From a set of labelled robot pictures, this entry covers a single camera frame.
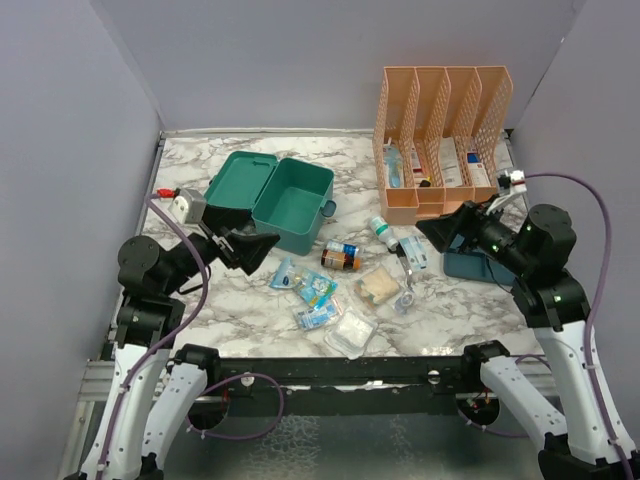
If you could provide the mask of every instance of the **bottle cap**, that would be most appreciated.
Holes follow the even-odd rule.
[[[385,243],[387,244],[387,248],[392,252],[394,252],[396,250],[396,247],[398,246],[398,241],[393,237],[388,239]]]

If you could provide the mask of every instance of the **orange desk organizer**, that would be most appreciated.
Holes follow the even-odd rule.
[[[496,187],[475,187],[467,152],[475,145],[487,175],[495,182],[494,151],[511,101],[513,83],[506,67],[385,67],[373,153],[382,216],[391,225],[413,225],[455,211],[463,202],[484,201]],[[464,185],[445,187],[439,160],[442,138],[452,137]],[[402,155],[404,188],[388,188],[383,145]],[[431,186],[415,185],[411,148]]]

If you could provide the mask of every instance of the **marble tabletop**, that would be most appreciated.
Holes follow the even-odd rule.
[[[370,136],[169,138],[154,188],[182,187],[204,192],[209,180],[236,150],[294,157],[334,171],[336,213],[325,221],[312,252],[305,257],[292,257],[296,264],[337,281],[335,295],[342,306],[357,308],[376,320],[378,328],[367,356],[458,355],[467,344],[491,339],[500,340],[514,353],[539,350],[509,294],[494,284],[445,276],[442,256],[426,240],[423,244],[428,268],[414,283],[417,301],[406,316],[392,308],[395,298],[371,311],[355,296],[353,282],[380,265],[399,283],[404,280],[397,258],[386,251],[367,226],[368,220],[380,213]],[[496,160],[499,168],[511,165],[504,142],[496,150]],[[505,223],[517,226],[524,212],[523,202],[514,205],[505,215]],[[419,234],[412,226],[393,230],[397,238]],[[152,212],[146,217],[143,234],[167,249],[177,243],[169,228]],[[320,266],[321,252],[330,239],[363,247],[362,268],[344,272]],[[214,262],[205,307],[178,336],[174,348],[195,343],[215,347],[224,357],[339,356],[324,342],[327,326],[313,331],[297,326],[292,308],[303,308],[304,304],[296,293],[269,287],[287,255],[290,254],[274,248],[250,277],[242,270],[227,270],[221,262]],[[196,278],[188,285],[199,281]],[[195,292],[183,297],[187,312],[197,303],[198,295]]]

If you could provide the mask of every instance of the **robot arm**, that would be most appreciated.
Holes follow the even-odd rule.
[[[219,258],[227,268],[242,268],[250,275],[280,239],[276,234],[244,236],[233,232],[250,219],[247,210],[206,205],[195,191],[169,193],[166,196],[172,198],[171,209],[177,209],[182,222],[197,224],[205,232],[206,237],[196,233],[189,236],[205,265]],[[201,358],[177,358],[172,384],[165,388],[149,416],[158,377],[173,346],[167,342],[137,370],[129,386],[123,387],[123,378],[134,365],[180,326],[185,305],[170,295],[195,276],[199,268],[184,243],[166,251],[146,236],[127,240],[118,252],[118,263],[118,282],[124,287],[124,294],[116,318],[114,377],[91,451],[80,471],[68,480],[161,479],[158,467],[164,463],[186,412],[207,382],[215,380],[209,378],[213,370],[196,361]],[[119,413],[110,429],[118,402]],[[108,452],[103,462],[105,443]]]
[[[565,268],[576,241],[569,215],[553,205],[537,205],[517,233],[499,221],[499,209],[508,203],[502,197],[523,193],[523,178],[522,172],[503,175],[498,179],[502,195],[485,204],[465,202],[451,215],[420,221],[416,227],[440,252],[461,235],[461,250],[480,248],[516,275],[511,294],[551,365],[566,420],[533,391],[506,349],[492,349],[489,355],[468,347],[465,356],[478,381],[498,394],[540,449],[545,478],[624,478],[619,452],[630,460],[634,478],[640,478],[636,446],[620,421],[602,368],[597,366],[596,373],[616,445],[607,435],[589,380],[583,338],[590,308],[582,286]],[[591,348],[597,363],[595,343]]]

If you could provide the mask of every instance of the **teal lunch box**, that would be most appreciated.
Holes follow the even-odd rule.
[[[258,233],[277,233],[278,248],[306,255],[324,218],[335,213],[333,177],[295,158],[233,152],[204,197],[209,205],[251,210]]]

